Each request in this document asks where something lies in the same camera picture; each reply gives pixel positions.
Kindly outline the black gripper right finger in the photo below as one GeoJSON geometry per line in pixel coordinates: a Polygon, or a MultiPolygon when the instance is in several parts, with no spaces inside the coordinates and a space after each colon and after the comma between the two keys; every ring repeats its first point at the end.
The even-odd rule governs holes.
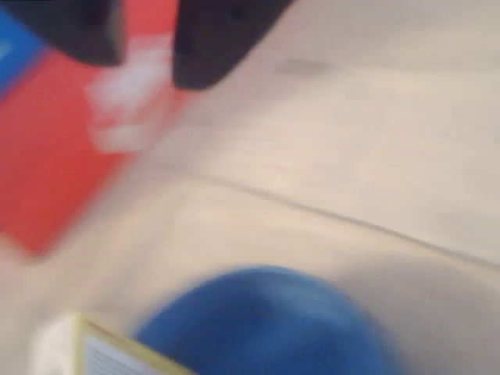
{"type": "Polygon", "coordinates": [[[289,0],[178,2],[173,84],[205,90],[218,84],[266,36],[289,0]]]}

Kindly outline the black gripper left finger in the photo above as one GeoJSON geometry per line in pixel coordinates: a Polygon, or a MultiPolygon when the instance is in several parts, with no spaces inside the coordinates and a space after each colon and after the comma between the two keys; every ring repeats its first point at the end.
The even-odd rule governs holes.
{"type": "Polygon", "coordinates": [[[6,12],[54,49],[87,65],[124,60],[122,1],[7,1],[6,12]]]}

